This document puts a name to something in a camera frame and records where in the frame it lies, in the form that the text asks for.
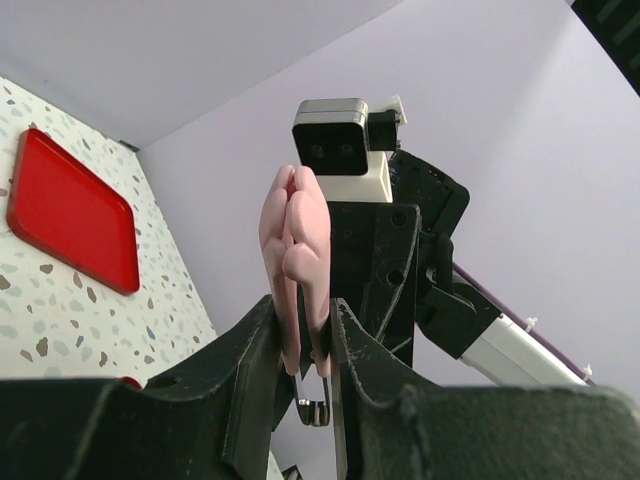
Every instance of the red object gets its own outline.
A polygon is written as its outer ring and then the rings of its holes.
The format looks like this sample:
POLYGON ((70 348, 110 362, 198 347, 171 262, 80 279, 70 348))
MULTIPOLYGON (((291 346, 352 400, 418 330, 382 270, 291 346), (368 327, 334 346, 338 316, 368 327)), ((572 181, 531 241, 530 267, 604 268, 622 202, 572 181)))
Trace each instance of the red object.
POLYGON ((23 241, 119 293, 140 288, 131 207, 34 128, 20 137, 7 223, 23 241))
POLYGON ((120 377, 118 379, 120 383, 124 383, 125 385, 130 386, 134 390, 142 390, 142 385, 133 377, 120 377))

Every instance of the pink object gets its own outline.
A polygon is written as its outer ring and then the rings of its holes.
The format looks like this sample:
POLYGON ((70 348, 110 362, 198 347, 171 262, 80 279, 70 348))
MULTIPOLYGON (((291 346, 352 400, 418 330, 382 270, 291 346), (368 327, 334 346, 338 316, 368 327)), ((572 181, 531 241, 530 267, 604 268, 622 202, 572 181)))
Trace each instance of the pink object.
POLYGON ((289 375, 300 368, 297 284, 302 286, 318 375, 330 374, 322 331, 329 317, 331 220, 327 202, 308 167, 281 167, 262 207, 260 248, 276 315, 282 356, 289 375))

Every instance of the speckled wall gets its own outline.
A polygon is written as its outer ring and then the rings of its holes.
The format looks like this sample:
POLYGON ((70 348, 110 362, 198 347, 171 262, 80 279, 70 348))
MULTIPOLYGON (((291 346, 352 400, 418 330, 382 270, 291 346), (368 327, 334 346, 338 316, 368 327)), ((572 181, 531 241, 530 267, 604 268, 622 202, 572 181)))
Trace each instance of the speckled wall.
POLYGON ((0 377, 145 382, 216 337, 133 152, 0 77, 0 377), (22 242, 6 208, 20 134, 48 133, 132 206, 141 289, 125 297, 22 242))

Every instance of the purple cable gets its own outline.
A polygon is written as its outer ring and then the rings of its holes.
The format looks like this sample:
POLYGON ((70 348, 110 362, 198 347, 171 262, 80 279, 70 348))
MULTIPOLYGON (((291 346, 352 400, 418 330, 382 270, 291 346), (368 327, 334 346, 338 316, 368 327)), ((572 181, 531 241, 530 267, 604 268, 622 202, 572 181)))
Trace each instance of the purple cable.
MULTIPOLYGON (((507 307, 504 303, 498 300, 495 296, 493 296, 490 292, 487 291, 482 285, 480 285, 471 275, 465 272, 459 265, 453 264, 453 270, 460 275, 464 280, 469 282, 475 289, 477 289, 482 295, 484 295, 487 300, 493 303, 501 312, 507 315, 513 323, 518 325, 523 330, 527 329, 527 324, 524 320, 522 320, 518 315, 515 314, 513 310, 507 307)), ((540 345, 549 350, 553 355, 556 356, 558 360, 560 360, 569 370, 575 373, 579 378, 584 378, 584 372, 569 358, 563 354, 560 350, 554 347, 548 340, 546 340, 542 335, 537 334, 533 330, 528 332, 531 335, 531 338, 536 340, 540 345)), ((595 383, 591 379, 587 379, 586 383, 588 385, 595 385, 595 383)))

